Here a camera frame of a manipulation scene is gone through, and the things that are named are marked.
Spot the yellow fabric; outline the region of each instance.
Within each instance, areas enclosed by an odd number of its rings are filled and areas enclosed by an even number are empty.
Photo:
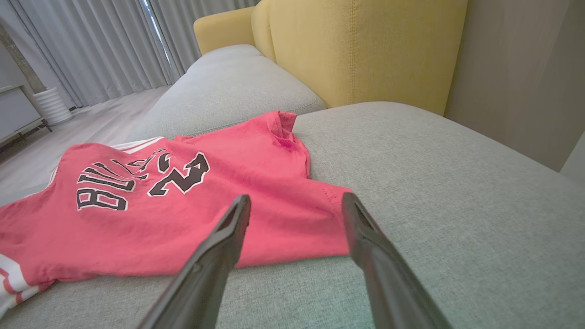
[[[234,44],[254,45],[253,11],[254,7],[248,7],[197,19],[193,31],[201,54]]]
[[[443,115],[466,7],[466,0],[271,0],[276,63],[328,107],[393,101]]]
[[[269,3],[270,0],[262,0],[256,5],[252,13],[252,32],[256,48],[270,60],[276,61],[270,33]]]

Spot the white vase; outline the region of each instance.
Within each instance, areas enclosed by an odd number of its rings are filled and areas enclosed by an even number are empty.
[[[49,125],[54,126],[73,119],[73,114],[63,103],[57,88],[35,94],[35,99],[43,108],[44,118],[47,119]]]

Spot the yellow sofa armrest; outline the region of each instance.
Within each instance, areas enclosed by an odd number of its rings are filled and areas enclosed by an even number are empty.
[[[201,54],[234,44],[254,45],[252,12],[254,7],[216,13],[193,23],[195,38]]]

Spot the red shirt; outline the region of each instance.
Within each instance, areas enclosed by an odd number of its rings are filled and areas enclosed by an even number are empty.
[[[252,212],[238,267],[347,255],[349,190],[309,179],[295,118],[70,147],[46,189],[0,208],[0,316],[55,280],[176,274],[240,194]]]

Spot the basketball jersey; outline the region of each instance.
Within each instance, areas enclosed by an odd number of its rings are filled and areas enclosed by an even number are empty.
[[[347,255],[349,190],[309,179],[295,117],[70,147],[47,188],[0,207],[0,314],[55,280],[176,274],[240,194],[252,211],[238,267]]]

